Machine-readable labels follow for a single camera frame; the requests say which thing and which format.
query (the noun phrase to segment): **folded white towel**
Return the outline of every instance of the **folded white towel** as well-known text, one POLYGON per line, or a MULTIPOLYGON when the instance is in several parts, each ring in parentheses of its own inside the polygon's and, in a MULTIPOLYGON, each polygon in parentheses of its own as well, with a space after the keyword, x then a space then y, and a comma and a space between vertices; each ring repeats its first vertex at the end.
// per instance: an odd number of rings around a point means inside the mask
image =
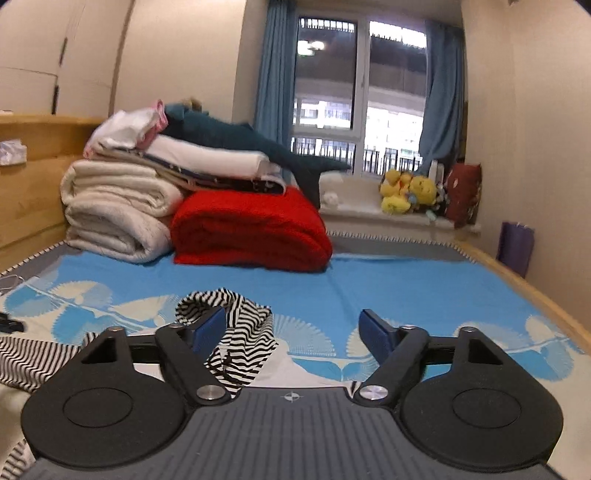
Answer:
POLYGON ((74 199, 66 208, 71 247, 130 263, 150 262, 171 249, 162 221, 118 202, 74 199))
POLYGON ((262 152, 202 147, 166 135, 156 135, 144 156, 215 177, 253 180, 276 171, 262 152))
POLYGON ((75 161, 61 180, 60 193, 65 205, 75 199, 108 200, 153 217, 172 215, 183 201, 179 188, 153 168, 113 161, 75 161))

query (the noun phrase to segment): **striped cloth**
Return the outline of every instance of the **striped cloth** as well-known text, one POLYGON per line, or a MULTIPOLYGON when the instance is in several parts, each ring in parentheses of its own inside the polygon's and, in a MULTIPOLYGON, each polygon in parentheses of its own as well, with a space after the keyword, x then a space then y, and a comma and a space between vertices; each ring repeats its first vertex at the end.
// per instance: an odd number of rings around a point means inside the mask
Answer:
MULTIPOLYGON (((189 325, 215 306, 226 309, 226 333, 205 366, 234 397, 252 382, 277 347, 273 315, 263 307, 225 288, 193 292, 177 305, 176 319, 189 325)), ((87 333, 82 346, 0 337, 0 383, 32 393, 98 336, 87 333)), ((17 480, 35 461, 26 440, 8 455, 0 480, 17 480)))
POLYGON ((226 309, 226 334, 205 366, 234 396, 255 379, 277 347, 273 337, 273 314, 269 307, 220 288, 187 295, 177 305, 176 320, 191 324, 216 306, 226 309))

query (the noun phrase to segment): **red pillow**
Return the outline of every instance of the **red pillow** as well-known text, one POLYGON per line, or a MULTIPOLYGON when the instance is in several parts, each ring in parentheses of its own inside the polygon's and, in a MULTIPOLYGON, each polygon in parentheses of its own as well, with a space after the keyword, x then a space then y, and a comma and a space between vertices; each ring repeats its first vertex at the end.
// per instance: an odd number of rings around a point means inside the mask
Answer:
POLYGON ((482 169, 480 165, 456 163, 447 177, 447 209, 445 217, 461 228, 468 223, 480 201, 482 169))

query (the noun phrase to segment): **stuffed shark toy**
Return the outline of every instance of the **stuffed shark toy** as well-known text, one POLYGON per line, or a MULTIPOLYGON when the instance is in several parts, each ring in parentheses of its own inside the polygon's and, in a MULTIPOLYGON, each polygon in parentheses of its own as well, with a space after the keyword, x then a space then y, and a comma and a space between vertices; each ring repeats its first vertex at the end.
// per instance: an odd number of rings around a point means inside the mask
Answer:
POLYGON ((248 124, 227 124, 182 103, 167 105, 165 112, 168 127, 163 135, 204 147, 263 152, 271 162, 293 173, 301 191, 316 208, 320 208, 320 174, 350 168, 332 158, 294 154, 255 132, 248 124))

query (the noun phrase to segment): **wardrobe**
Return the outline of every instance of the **wardrobe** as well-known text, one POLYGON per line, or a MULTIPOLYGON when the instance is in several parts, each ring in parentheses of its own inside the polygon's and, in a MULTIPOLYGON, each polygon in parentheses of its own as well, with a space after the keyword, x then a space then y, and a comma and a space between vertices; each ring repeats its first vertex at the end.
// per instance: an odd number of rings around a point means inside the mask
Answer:
POLYGON ((0 8, 0 110, 109 114, 132 0, 9 0, 0 8))

